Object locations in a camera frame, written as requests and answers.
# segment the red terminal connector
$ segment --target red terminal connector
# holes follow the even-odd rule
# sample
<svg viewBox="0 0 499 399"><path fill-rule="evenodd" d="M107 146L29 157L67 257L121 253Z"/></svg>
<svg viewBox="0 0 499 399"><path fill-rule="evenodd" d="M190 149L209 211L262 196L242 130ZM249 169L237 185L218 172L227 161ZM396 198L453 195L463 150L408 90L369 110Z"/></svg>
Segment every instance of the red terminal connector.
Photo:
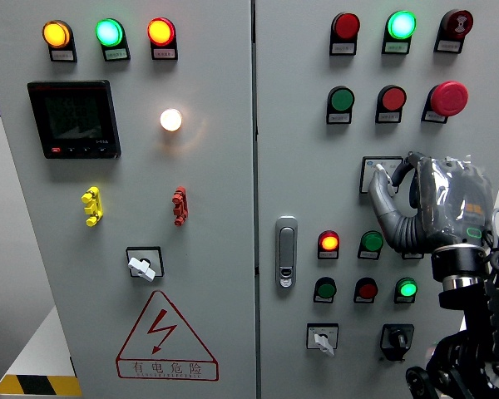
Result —
<svg viewBox="0 0 499 399"><path fill-rule="evenodd" d="M186 202L186 190L185 187L179 186L175 189L175 193L172 196L172 202L174 203L174 215L176 226L181 226L189 217L189 208Z"/></svg>

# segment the illuminated white light bulb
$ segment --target illuminated white light bulb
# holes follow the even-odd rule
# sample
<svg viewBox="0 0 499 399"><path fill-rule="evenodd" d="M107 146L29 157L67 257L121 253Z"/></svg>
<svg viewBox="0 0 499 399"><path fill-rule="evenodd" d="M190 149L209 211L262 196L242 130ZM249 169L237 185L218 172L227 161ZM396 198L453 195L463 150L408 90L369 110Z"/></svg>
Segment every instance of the illuminated white light bulb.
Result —
<svg viewBox="0 0 499 399"><path fill-rule="evenodd" d="M178 110L170 108L161 114L161 126L168 131L177 131L181 127L183 117Z"/></svg>

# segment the lightning bolt symbol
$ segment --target lightning bolt symbol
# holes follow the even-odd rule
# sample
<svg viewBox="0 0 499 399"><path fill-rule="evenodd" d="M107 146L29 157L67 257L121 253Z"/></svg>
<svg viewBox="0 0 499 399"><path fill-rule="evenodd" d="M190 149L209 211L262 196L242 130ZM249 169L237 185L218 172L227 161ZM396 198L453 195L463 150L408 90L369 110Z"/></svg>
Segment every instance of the lightning bolt symbol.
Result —
<svg viewBox="0 0 499 399"><path fill-rule="evenodd" d="M156 353L158 353L160 350L161 350L161 345L164 341L166 341L166 339L170 336L170 334L172 334L175 330L175 328L177 327L177 324L176 325L173 325L173 326L168 326L168 327L163 327L163 328L156 328L157 325L161 322L161 320L163 319L163 317L167 314L167 311L165 309L162 309L160 312L159 312L159 315L156 317L156 320L153 322L153 324L151 324L151 327L150 329L148 330L148 334L153 334L153 333L158 333L158 332L161 332L161 331L165 331L165 330L168 330L168 333L165 335L165 337L163 338L163 340L159 343L159 345L155 345L153 347L153 351L151 351L151 354L154 355Z"/></svg>

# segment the robotic arm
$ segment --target robotic arm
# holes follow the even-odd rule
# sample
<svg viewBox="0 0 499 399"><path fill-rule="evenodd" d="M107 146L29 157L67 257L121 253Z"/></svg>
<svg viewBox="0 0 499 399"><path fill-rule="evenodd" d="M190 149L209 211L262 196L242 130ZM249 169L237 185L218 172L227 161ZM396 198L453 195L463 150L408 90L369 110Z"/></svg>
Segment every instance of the robotic arm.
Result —
<svg viewBox="0 0 499 399"><path fill-rule="evenodd" d="M391 194L410 171L409 204L417 214L407 217ZM466 331L441 340L427 370L407 370L413 397L438 398L436 387L455 399L499 398L485 372L486 362L499 364L499 242L492 239L489 180L470 162L410 152L391 177L378 165L368 195L388 245L432 254L432 275L443 286L440 306L463 310L467 323Z"/></svg>

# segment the green indicator light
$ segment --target green indicator light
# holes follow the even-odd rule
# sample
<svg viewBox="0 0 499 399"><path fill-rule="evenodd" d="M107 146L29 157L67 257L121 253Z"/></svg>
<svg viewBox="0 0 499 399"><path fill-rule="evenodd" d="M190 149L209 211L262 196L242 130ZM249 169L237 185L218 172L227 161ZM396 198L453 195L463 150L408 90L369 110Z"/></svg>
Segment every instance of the green indicator light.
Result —
<svg viewBox="0 0 499 399"><path fill-rule="evenodd" d="M322 284L318 288L318 295L321 298L331 298L336 294L336 288L331 284Z"/></svg>
<svg viewBox="0 0 499 399"><path fill-rule="evenodd" d="M376 252L383 247L383 236L378 232L372 231L363 235L361 243L368 251Z"/></svg>
<svg viewBox="0 0 499 399"><path fill-rule="evenodd" d="M409 11L395 12L388 20L388 33L394 39L408 39L415 30L416 17Z"/></svg>
<svg viewBox="0 0 499 399"><path fill-rule="evenodd" d="M336 111L346 111L353 104L351 91L339 89L331 97L331 105Z"/></svg>
<svg viewBox="0 0 499 399"><path fill-rule="evenodd" d="M416 282L412 278L404 278L398 282L399 293L404 297L412 297L417 292Z"/></svg>
<svg viewBox="0 0 499 399"><path fill-rule="evenodd" d="M114 19L102 19L96 25L96 37L101 44L114 47L122 41L122 27Z"/></svg>
<svg viewBox="0 0 499 399"><path fill-rule="evenodd" d="M479 229L475 229L473 227L469 227L467 230L466 230L466 233L467 235L469 235L470 237L473 237L474 239L479 239L482 237L482 232L481 230Z"/></svg>

